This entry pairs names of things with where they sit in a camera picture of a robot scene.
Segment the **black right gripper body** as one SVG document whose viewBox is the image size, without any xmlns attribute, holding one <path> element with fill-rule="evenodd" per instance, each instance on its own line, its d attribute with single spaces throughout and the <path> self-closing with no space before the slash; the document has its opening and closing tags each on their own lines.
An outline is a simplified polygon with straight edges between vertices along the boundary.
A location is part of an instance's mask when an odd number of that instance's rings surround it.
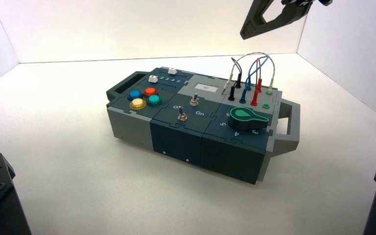
<svg viewBox="0 0 376 235">
<path fill-rule="evenodd" d="M 329 6 L 332 4 L 333 0 L 318 0 L 322 5 Z M 297 6 L 308 6 L 311 5 L 314 0 L 281 0 L 281 4 L 296 4 Z"/>
</svg>

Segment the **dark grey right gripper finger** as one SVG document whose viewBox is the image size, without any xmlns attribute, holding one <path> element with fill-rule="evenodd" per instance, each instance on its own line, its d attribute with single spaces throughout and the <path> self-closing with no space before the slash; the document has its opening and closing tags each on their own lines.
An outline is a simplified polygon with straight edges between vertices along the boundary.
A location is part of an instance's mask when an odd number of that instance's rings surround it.
<svg viewBox="0 0 376 235">
<path fill-rule="evenodd" d="M 271 6 L 271 0 L 255 0 L 240 30 L 242 39 L 246 40 L 260 34 L 289 25 L 308 14 L 313 1 L 282 0 L 282 12 L 274 19 L 267 21 L 263 14 Z"/>
</svg>

